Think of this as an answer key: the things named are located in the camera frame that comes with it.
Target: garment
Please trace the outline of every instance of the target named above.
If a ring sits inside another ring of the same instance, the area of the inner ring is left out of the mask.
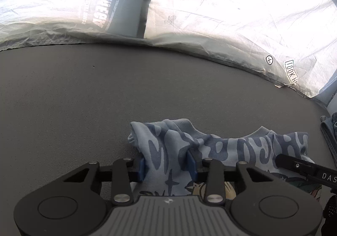
[[[275,165],[275,157],[280,153],[313,162],[307,156],[308,134],[305,132],[278,135],[260,127],[242,138],[223,139],[196,130],[188,119],[166,119],[154,123],[131,122],[128,141],[143,153],[148,168],[144,182],[132,185],[135,197],[138,194],[203,196],[205,183],[193,182],[186,167],[185,156],[191,147],[197,149],[202,158],[211,157],[227,166],[235,166],[238,161],[252,163],[319,197],[321,185],[306,182],[299,174]],[[233,199],[235,187],[231,182],[224,184],[226,197]]]
[[[321,131],[337,167],[337,113],[331,117],[321,116]]]

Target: circular cap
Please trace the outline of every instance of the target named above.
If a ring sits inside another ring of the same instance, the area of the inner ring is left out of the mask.
[[[260,210],[267,216],[285,219],[294,216],[298,211],[298,204],[285,196],[269,196],[260,201]]]
[[[207,201],[210,203],[219,203],[223,201],[223,197],[218,194],[211,194],[207,196]]]
[[[114,196],[115,202],[125,203],[130,201],[130,196],[128,194],[117,194]]]
[[[73,215],[77,210],[77,202],[69,197],[51,197],[42,201],[38,211],[48,219],[63,219]]]

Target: metal screw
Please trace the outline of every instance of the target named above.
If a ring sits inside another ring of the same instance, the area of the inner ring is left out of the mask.
[[[218,194],[211,194],[207,196],[207,201],[210,203],[219,203],[223,201],[223,197]]]
[[[114,196],[114,200],[115,202],[118,202],[118,203],[125,203],[125,202],[128,202],[130,201],[130,196],[128,194],[117,194]]]

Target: gray fabric panel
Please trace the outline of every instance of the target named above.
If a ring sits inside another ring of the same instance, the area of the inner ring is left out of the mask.
[[[107,165],[134,156],[131,121],[186,117],[201,132],[233,138],[260,126],[308,132],[308,156],[334,168],[321,115],[328,113],[291,89],[168,50],[89,44],[3,51],[0,235],[19,236],[13,208],[34,189],[92,159]]]

